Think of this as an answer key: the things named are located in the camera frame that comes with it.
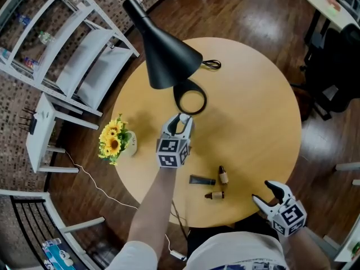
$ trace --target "white shirt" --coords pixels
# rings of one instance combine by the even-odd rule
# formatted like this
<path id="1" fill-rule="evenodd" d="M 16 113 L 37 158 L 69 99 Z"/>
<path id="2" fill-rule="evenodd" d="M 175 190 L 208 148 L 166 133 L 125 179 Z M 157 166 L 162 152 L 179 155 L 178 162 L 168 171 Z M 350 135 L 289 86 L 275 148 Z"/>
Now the white shirt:
<path id="1" fill-rule="evenodd" d="M 125 244 L 107 270 L 156 270 L 155 251 L 140 241 Z M 215 235 L 189 257 L 185 270 L 289 270 L 281 244 L 250 232 Z"/>

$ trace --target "black desk lamp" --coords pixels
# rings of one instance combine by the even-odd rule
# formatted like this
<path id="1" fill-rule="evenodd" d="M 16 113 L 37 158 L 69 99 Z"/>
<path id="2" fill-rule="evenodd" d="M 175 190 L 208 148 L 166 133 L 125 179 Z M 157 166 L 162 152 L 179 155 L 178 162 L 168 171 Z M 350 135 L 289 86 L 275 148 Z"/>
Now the black desk lamp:
<path id="1" fill-rule="evenodd" d="M 203 62 L 203 56 L 197 50 L 158 28 L 141 8 L 136 0 L 125 0 L 123 7 L 135 27 L 142 35 L 146 66 L 150 86 L 155 89 L 174 87 L 174 98 L 181 112 L 195 115 L 205 109 L 205 92 L 189 78 L 204 63 L 212 69 L 219 69 L 217 60 Z M 181 97 L 188 91 L 197 91 L 204 98 L 201 109 L 188 112 L 180 105 Z"/>

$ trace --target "brick wall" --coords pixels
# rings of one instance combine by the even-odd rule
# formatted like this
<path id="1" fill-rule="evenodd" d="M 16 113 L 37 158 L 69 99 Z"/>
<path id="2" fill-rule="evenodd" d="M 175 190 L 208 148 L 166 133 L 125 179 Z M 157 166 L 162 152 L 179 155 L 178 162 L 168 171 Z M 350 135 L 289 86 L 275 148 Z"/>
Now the brick wall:
<path id="1" fill-rule="evenodd" d="M 32 17 L 46 0 L 24 0 L 17 12 Z M 110 16 L 121 31 L 125 32 L 132 25 L 122 8 L 124 0 L 95 0 Z M 158 0 L 143 0 L 143 7 L 148 9 Z M 5 0 L 0 0 L 0 7 Z M 44 51 L 37 38 L 40 31 L 55 34 L 72 12 L 61 2 L 55 1 L 27 36 L 16 59 L 23 61 L 25 57 L 39 59 Z M 104 25 L 101 18 L 91 15 L 90 19 Z M 13 15 L 0 33 L 0 46 L 11 50 L 24 27 Z M 81 25 L 64 45 L 64 50 L 56 57 L 49 70 L 48 78 L 55 80 L 62 67 L 74 52 L 78 44 L 89 31 Z M 25 149 L 27 133 L 20 129 L 18 123 L 23 122 L 20 116 L 24 107 L 34 109 L 40 98 L 40 91 L 0 73 L 0 188 L 7 190 L 42 191 L 46 176 L 33 173 L 28 154 Z M 37 265 L 17 224 L 10 199 L 0 197 L 0 259 L 13 268 L 32 267 Z"/>

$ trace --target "lamp shade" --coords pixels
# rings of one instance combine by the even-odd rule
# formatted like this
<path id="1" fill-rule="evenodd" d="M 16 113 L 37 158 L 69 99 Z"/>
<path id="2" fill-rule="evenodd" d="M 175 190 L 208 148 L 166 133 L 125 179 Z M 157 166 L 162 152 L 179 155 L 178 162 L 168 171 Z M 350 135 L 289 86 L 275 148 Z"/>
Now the lamp shade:
<path id="1" fill-rule="evenodd" d="M 176 86 L 200 67 L 202 54 L 158 28 L 136 0 L 125 0 L 123 7 L 142 35 L 152 88 Z"/>

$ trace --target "person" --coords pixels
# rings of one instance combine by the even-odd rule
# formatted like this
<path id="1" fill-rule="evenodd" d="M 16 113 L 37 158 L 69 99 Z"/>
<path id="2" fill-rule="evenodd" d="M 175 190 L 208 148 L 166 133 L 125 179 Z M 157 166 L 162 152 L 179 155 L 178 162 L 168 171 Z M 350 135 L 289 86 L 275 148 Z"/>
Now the person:
<path id="1" fill-rule="evenodd" d="M 128 241 L 107 270 L 155 270 L 164 246 L 176 180 L 175 168 L 160 168 L 137 210 Z M 302 228 L 289 238 L 297 269 L 327 270 L 330 262 Z M 186 270 L 285 270 L 277 232 L 254 214 L 235 227 L 192 228 Z"/>

